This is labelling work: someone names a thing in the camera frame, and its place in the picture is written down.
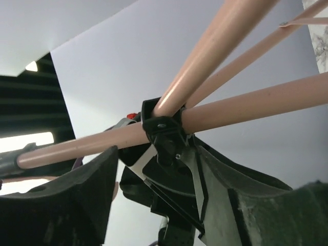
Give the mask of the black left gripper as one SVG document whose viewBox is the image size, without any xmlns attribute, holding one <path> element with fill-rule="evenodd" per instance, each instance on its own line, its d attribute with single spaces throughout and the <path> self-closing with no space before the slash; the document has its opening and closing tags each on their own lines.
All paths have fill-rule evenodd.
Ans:
<svg viewBox="0 0 328 246">
<path fill-rule="evenodd" d="M 159 167 L 156 150 L 150 144 L 119 150 L 119 159 L 125 164 L 119 186 L 125 198 L 144 205 L 162 216 L 156 245 L 193 245 L 195 232 L 202 230 L 194 192 L 181 193 L 167 186 L 140 178 L 133 172 L 137 162 L 156 179 L 168 184 L 178 184 Z"/>
</svg>

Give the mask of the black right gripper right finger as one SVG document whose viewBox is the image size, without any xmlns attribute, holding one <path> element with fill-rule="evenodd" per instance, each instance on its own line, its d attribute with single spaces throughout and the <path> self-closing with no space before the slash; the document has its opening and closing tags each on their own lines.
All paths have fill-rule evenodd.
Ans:
<svg viewBox="0 0 328 246">
<path fill-rule="evenodd" d="M 183 149 L 206 245 L 327 245 L 327 184 L 292 189 L 198 138 Z"/>
</svg>

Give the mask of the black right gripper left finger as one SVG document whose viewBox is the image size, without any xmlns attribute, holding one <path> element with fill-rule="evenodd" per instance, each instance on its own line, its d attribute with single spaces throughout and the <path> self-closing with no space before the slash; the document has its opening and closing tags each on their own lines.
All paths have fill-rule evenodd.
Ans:
<svg viewBox="0 0 328 246">
<path fill-rule="evenodd" d="M 117 165 L 111 147 L 53 181 L 1 196 L 1 245 L 102 245 Z"/>
</svg>

